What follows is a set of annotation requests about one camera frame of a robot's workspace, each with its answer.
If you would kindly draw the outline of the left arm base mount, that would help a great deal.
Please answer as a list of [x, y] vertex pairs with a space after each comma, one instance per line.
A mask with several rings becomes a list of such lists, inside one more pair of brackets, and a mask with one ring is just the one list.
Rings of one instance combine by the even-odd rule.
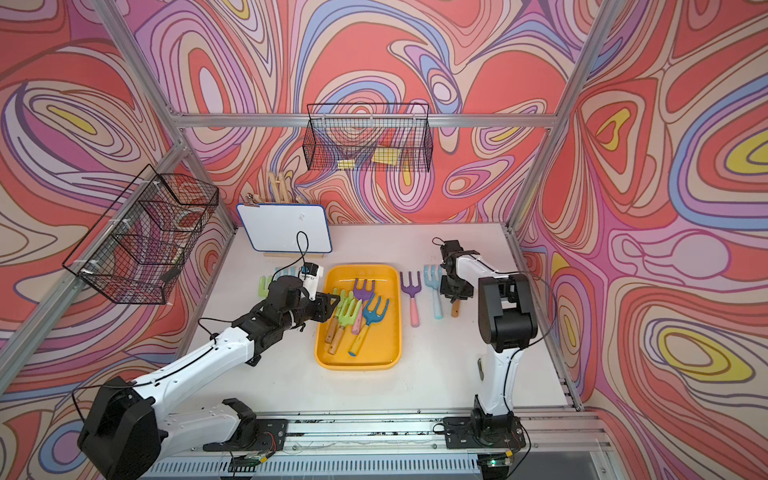
[[206, 452], [258, 451], [277, 452], [283, 449], [288, 420], [264, 419], [237, 398], [222, 401], [238, 418], [234, 433], [225, 441], [203, 445]]

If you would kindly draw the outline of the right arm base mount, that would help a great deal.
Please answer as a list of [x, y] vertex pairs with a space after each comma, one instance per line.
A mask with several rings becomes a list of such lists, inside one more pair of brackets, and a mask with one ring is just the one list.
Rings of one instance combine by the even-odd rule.
[[527, 446], [520, 419], [514, 414], [444, 417], [446, 447], [457, 449], [506, 449], [517, 452]]

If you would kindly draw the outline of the light blue fork rake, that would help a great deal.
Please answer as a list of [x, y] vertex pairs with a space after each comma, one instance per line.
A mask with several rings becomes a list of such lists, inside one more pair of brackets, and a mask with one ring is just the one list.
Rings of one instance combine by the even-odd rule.
[[297, 268], [295, 266], [286, 267], [280, 270], [276, 270], [274, 277], [279, 278], [282, 276], [296, 276], [297, 275]]

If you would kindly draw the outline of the purple rake pink handle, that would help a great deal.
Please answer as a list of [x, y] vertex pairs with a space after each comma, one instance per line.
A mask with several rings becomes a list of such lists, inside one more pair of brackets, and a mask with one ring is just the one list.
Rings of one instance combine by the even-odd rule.
[[420, 326], [420, 316], [416, 296], [422, 289], [421, 273], [416, 272], [416, 281], [413, 281], [412, 272], [408, 272], [407, 277], [404, 277], [404, 273], [400, 272], [399, 276], [401, 290], [410, 299], [410, 325], [412, 328], [418, 328]]
[[[358, 285], [359, 279], [356, 278], [353, 286], [353, 295], [354, 297], [360, 301], [360, 306], [363, 306], [367, 301], [369, 301], [375, 293], [375, 284], [376, 281], [371, 281], [371, 286], [368, 286], [368, 280], [364, 279], [362, 281], [362, 285]], [[352, 334], [358, 335], [360, 333], [360, 330], [362, 328], [362, 310], [359, 310], [355, 322], [352, 326]]]

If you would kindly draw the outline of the yellow plastic storage tray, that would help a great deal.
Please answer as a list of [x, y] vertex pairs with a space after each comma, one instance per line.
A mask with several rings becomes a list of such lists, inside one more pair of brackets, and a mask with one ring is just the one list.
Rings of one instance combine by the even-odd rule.
[[345, 264], [330, 269], [325, 280], [323, 291], [333, 293], [335, 288], [347, 290], [353, 293], [355, 279], [358, 285], [362, 285], [364, 279], [368, 280], [368, 286], [375, 280], [375, 293], [371, 299], [382, 296], [382, 302], [378, 309], [381, 313], [387, 299], [390, 300], [385, 318], [371, 326], [367, 338], [357, 357], [352, 357], [348, 351], [357, 338], [353, 335], [352, 326], [346, 328], [339, 348], [334, 355], [328, 350], [331, 344], [325, 342], [330, 320], [317, 328], [315, 335], [315, 360], [317, 363], [330, 370], [382, 370], [393, 367], [402, 354], [402, 320], [400, 280], [397, 271], [385, 264]]

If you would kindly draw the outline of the light blue hand rake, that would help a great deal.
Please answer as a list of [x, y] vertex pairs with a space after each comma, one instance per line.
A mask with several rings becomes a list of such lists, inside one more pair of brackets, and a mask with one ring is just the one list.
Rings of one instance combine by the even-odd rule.
[[433, 315], [436, 320], [443, 318], [443, 311], [440, 300], [440, 286], [443, 270], [440, 265], [425, 265], [423, 269], [423, 279], [425, 285], [430, 289], [432, 296]]

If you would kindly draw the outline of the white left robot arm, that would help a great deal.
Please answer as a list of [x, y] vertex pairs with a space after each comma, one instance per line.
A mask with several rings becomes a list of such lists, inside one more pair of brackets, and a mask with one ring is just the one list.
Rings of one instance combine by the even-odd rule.
[[287, 330], [328, 321], [341, 303], [314, 280], [284, 276], [268, 295], [208, 343], [154, 372], [100, 385], [77, 446], [107, 479], [138, 479], [157, 461], [201, 447], [207, 451], [278, 449], [253, 410], [236, 398], [175, 414], [202, 387], [240, 365], [256, 366]]

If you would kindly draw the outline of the green fork wooden handle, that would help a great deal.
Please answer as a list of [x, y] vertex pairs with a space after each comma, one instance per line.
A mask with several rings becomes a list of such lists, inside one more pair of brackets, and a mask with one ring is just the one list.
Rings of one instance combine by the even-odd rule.
[[346, 328], [352, 326], [355, 323], [361, 307], [362, 301], [356, 299], [354, 296], [347, 298], [344, 304], [341, 306], [339, 315], [337, 316], [338, 325], [335, 329], [334, 336], [331, 341], [331, 346], [328, 350], [331, 355], [334, 355], [337, 352]]

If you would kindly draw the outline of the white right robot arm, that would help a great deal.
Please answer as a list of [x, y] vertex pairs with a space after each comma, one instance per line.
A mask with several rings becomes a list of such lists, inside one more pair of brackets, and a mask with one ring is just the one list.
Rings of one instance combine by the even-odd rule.
[[451, 303], [477, 301], [477, 325], [487, 352], [478, 360], [477, 408], [486, 415], [512, 411], [512, 388], [523, 351], [538, 335], [529, 277], [486, 263], [457, 240], [439, 240], [443, 274], [439, 292]]

